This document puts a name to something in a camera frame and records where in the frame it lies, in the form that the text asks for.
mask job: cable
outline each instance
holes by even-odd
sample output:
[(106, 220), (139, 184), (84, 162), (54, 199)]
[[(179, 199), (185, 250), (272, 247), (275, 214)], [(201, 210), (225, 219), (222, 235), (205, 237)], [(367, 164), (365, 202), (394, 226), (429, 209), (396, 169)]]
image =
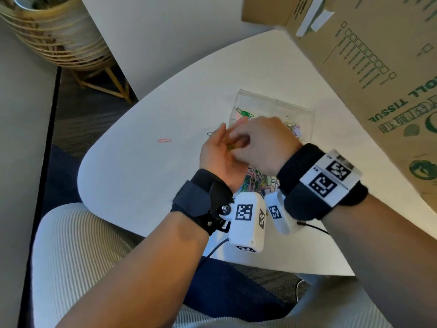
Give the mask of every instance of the cable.
[(302, 282), (303, 282), (303, 280), (299, 280), (299, 281), (296, 283), (296, 303), (299, 302), (298, 290), (299, 290), (299, 285), (300, 285)]
[(213, 250), (205, 257), (205, 259), (199, 264), (199, 266), (197, 266), (197, 269), (200, 268), (200, 266), (202, 266), (205, 261), (214, 254), (214, 252), (216, 252), (216, 250), (222, 246), (224, 243), (229, 242), (229, 238), (226, 238), (225, 240), (221, 241), (215, 248), (213, 248)]
[(318, 226), (313, 226), (312, 224), (308, 224), (308, 223), (300, 222), (300, 221), (298, 221), (297, 223), (298, 223), (299, 226), (309, 226), (311, 228), (320, 230), (321, 232), (326, 233), (326, 234), (329, 235), (329, 232), (327, 232), (326, 230), (323, 230), (322, 228), (319, 228)]

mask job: floor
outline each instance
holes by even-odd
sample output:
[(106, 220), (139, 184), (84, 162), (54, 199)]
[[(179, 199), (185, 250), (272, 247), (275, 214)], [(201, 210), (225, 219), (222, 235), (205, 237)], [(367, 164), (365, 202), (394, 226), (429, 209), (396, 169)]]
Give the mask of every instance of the floor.
[[(95, 79), (107, 84), (101, 75)], [(80, 88), (69, 71), (63, 71), (59, 91), (53, 144), (82, 159), (87, 150), (132, 107), (123, 99), (89, 88)], [(233, 266), (283, 301), (295, 303), (295, 286), (299, 278), (291, 273)], [(306, 289), (299, 286), (300, 293)]]

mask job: forearm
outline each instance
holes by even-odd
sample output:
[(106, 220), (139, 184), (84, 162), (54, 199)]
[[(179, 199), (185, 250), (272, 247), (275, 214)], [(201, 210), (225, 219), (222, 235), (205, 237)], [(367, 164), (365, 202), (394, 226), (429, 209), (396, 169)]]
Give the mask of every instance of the forearm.
[(208, 234), (193, 221), (169, 213), (57, 327), (171, 326), (207, 242)]
[(393, 326), (434, 326), (437, 240), (371, 195), (323, 224)]

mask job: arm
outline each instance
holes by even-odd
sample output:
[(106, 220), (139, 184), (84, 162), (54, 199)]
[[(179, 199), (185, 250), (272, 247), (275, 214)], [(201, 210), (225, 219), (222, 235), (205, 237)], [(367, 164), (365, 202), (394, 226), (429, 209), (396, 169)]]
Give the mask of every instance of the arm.
[[(244, 123), (247, 118), (237, 122)], [(200, 168), (236, 192), (247, 164), (236, 161), (221, 126), (203, 145)], [(169, 213), (157, 228), (91, 288), (65, 315), (58, 328), (171, 327), (182, 306), (208, 233), (180, 212)]]
[[(302, 147), (278, 118), (250, 120), (230, 136), (250, 142), (233, 151), (237, 159), (272, 176)], [(322, 222), (392, 325), (437, 325), (437, 240), (371, 195)]]

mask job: right arm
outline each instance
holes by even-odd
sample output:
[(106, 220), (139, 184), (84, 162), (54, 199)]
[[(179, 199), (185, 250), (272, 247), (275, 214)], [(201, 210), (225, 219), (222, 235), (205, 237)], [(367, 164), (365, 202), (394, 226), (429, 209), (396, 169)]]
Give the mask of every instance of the right arm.
[[(237, 127), (235, 157), (276, 176), (301, 143), (278, 118)], [(437, 240), (372, 195), (322, 219), (366, 293), (395, 327), (437, 327)]]

